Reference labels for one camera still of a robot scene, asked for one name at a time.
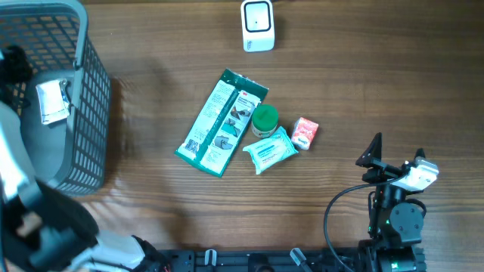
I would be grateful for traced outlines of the mint wet wipes pack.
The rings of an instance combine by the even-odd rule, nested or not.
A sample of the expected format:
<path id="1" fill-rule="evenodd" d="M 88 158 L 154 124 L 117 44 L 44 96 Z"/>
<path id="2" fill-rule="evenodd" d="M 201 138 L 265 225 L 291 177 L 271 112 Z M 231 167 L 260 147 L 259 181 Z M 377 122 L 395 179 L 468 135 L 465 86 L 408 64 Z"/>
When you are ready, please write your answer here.
<path id="1" fill-rule="evenodd" d="M 245 146 L 243 151 L 249 153 L 257 175 L 298 153 L 286 130 L 281 126 L 268 138 Z"/>

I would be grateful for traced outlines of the green 3M package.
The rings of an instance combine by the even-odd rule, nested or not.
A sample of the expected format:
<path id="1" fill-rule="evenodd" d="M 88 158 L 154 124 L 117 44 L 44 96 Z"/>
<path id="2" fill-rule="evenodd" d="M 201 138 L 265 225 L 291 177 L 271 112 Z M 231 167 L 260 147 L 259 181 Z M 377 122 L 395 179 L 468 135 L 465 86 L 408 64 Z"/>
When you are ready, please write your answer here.
<path id="1" fill-rule="evenodd" d="M 224 70 L 175 155 L 193 167 L 223 176 L 268 88 Z"/>

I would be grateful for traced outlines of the white blue pouch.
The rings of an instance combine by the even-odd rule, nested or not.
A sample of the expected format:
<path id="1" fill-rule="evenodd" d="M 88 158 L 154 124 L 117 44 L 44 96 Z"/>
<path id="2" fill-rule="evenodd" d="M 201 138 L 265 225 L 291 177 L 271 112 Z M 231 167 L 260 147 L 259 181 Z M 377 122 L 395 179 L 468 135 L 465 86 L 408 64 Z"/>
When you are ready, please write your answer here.
<path id="1" fill-rule="evenodd" d="M 41 122 L 43 125 L 67 119 L 70 115 L 70 100 L 67 96 L 67 79 L 55 79 L 36 86 Z"/>

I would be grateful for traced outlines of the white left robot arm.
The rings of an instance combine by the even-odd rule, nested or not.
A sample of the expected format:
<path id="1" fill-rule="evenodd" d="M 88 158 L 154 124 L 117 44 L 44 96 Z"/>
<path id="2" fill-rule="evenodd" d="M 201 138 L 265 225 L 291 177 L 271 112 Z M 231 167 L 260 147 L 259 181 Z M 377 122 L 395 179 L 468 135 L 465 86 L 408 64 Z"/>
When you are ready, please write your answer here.
<path id="1" fill-rule="evenodd" d="M 148 241 L 101 232 L 80 203 L 38 181 L 18 115 L 1 108 L 1 260 L 25 271 L 171 269 Z"/>

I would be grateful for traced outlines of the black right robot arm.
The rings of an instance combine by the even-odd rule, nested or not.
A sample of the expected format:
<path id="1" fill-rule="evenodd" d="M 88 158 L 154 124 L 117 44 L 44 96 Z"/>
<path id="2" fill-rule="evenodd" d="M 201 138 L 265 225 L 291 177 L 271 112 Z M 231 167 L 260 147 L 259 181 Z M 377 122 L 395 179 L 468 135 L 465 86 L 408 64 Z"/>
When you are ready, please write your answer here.
<path id="1" fill-rule="evenodd" d="M 370 200 L 368 240 L 358 243 L 357 271 L 425 272 L 422 242 L 426 206 L 410 195 L 422 193 L 437 180 L 439 169 L 418 149 L 414 159 L 399 167 L 382 161 L 382 134 L 355 164 L 367 169 L 362 180 L 376 187 Z"/>

